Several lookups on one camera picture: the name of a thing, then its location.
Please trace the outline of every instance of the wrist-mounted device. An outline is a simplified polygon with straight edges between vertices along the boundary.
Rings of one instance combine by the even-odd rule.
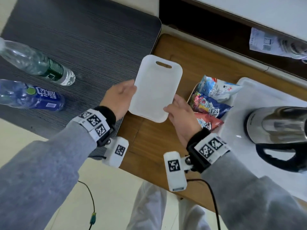
[[[187,150],[189,156],[183,158],[176,151],[164,154],[167,182],[172,192],[186,189],[185,173],[189,170],[201,173],[230,151],[227,144],[216,133],[210,133],[199,142],[190,144]]]
[[[109,126],[105,116],[101,112],[89,109],[71,121],[82,125],[93,140],[97,142],[98,147],[104,146],[107,148],[102,163],[117,168],[121,165],[129,142],[122,137],[113,137],[112,133],[115,132],[114,125],[111,124]]]

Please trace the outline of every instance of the tray handle hole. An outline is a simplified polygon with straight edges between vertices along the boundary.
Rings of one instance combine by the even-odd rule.
[[[168,68],[168,69],[171,69],[171,68],[172,68],[170,65],[165,64],[165,63],[162,63],[162,62],[160,62],[160,61],[156,61],[156,64],[157,64],[157,65],[160,65],[160,66],[163,66],[163,67],[165,67],[165,68]]]

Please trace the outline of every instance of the white cutting board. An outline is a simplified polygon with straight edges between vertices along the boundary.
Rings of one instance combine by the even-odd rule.
[[[156,123],[164,122],[168,113],[163,108],[173,102],[182,68],[179,64],[147,55],[143,58],[134,85],[129,112]]]
[[[307,174],[288,172],[266,163],[258,156],[255,144],[247,138],[243,126],[245,117],[257,108],[306,107],[307,102],[246,77],[241,78],[237,84],[243,87],[227,102],[233,108],[224,116],[224,124],[218,134],[230,145],[238,159],[257,177],[268,176],[292,195],[307,201]],[[289,154],[287,153],[287,158],[283,154],[274,154],[274,157],[289,159]]]

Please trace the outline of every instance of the wooden table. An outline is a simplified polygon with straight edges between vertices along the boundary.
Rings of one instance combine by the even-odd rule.
[[[168,34],[159,38],[154,55],[182,66],[183,74],[177,94],[186,100],[203,75],[231,83],[237,83],[242,77],[249,77],[307,100],[307,91],[304,88]],[[154,123],[127,113],[118,135],[127,139],[130,144],[120,168],[168,190],[163,154],[168,151],[178,151],[181,156],[188,154],[180,144],[171,122],[167,120],[164,123]],[[200,175],[189,172],[186,177],[199,178]],[[190,182],[186,190],[176,194],[214,211],[210,191],[203,182]]]

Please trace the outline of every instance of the white bottle cap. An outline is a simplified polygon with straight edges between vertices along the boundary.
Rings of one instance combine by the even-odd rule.
[[[5,48],[5,40],[0,37],[0,51],[3,51]]]

